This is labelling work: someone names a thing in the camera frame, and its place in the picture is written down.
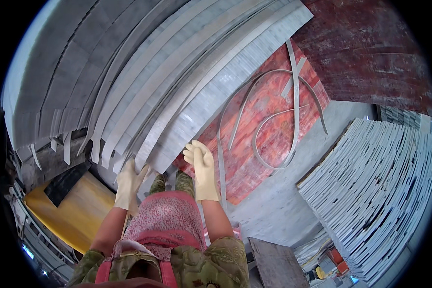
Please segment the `camouflage pants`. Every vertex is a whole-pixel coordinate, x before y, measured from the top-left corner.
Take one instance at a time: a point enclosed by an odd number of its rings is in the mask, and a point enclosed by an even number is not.
[[[155,176],[149,191],[149,195],[165,191],[165,177],[160,174]],[[195,199],[195,192],[193,189],[192,177],[182,172],[176,172],[176,191],[184,191]]]

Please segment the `yellow surface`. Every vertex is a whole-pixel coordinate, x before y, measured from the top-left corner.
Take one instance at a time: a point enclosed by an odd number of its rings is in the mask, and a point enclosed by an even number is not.
[[[82,254],[90,248],[115,194],[86,172],[56,207],[43,191],[49,182],[24,197],[27,208],[52,233]]]
[[[319,266],[315,269],[315,272],[317,272],[317,276],[320,279],[325,279],[327,277],[327,275],[325,274],[325,271],[323,271],[323,269]]]

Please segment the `gloved hand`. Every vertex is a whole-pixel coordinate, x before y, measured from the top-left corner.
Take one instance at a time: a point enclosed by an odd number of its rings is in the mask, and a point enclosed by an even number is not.
[[[131,215],[136,215],[138,213],[138,202],[136,201],[136,193],[144,180],[144,176],[149,169],[149,165],[146,164],[141,172],[136,174],[134,171],[134,159],[131,158],[123,167],[123,170],[117,176],[117,195],[115,196],[115,207],[119,207],[128,212]]]
[[[221,196],[216,188],[215,164],[211,151],[203,143],[192,140],[183,151],[184,160],[195,169],[195,200],[219,201]]]

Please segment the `red marble slab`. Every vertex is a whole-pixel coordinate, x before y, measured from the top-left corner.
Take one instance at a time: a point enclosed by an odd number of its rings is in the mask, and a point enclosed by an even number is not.
[[[298,63],[299,60],[304,57],[304,54],[295,43],[292,44],[296,63]],[[286,44],[283,44],[277,51],[275,51],[261,65],[255,74],[272,69],[291,70]],[[293,89],[288,93],[287,99],[284,99],[281,96],[283,88],[290,76],[290,74],[285,72],[273,72],[265,76],[253,88],[253,93],[245,106],[231,150],[228,150],[227,144],[241,102],[248,87],[237,93],[228,105],[221,126],[221,141],[224,148],[227,200],[232,204],[239,204],[272,173],[271,169],[265,168],[254,156],[252,138],[259,123],[265,118],[274,113],[293,108]],[[304,66],[300,71],[300,76],[302,76],[311,85],[318,96],[322,109],[325,109],[330,99],[328,98],[320,79],[309,61],[305,61]],[[306,104],[309,105],[300,109],[299,141],[319,118],[317,106],[311,93],[304,84],[300,83],[300,106]],[[216,119],[205,129],[198,140],[208,146],[213,153],[216,166],[216,180],[219,186],[216,141],[216,128],[218,121],[219,117],[216,117]],[[293,111],[272,118],[264,125],[258,135],[258,149],[261,157],[268,164],[279,166],[282,160],[286,158],[291,148],[293,133]],[[187,174],[194,176],[193,168],[184,161],[182,154],[175,159],[173,164],[179,169],[185,171]]]
[[[432,116],[429,66],[390,1],[302,2],[314,17],[292,39],[303,49],[332,100],[392,106]]]

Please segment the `concrete floor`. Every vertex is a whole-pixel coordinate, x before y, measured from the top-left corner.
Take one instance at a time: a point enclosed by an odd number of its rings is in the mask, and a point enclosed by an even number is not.
[[[371,104],[346,101],[331,101],[323,115],[328,135],[317,121],[298,143],[293,163],[287,169],[264,180],[237,206],[228,203],[229,219],[241,222],[245,244],[247,237],[254,237],[294,248],[313,239],[322,229],[295,183],[326,153],[351,120],[366,116],[376,119]]]

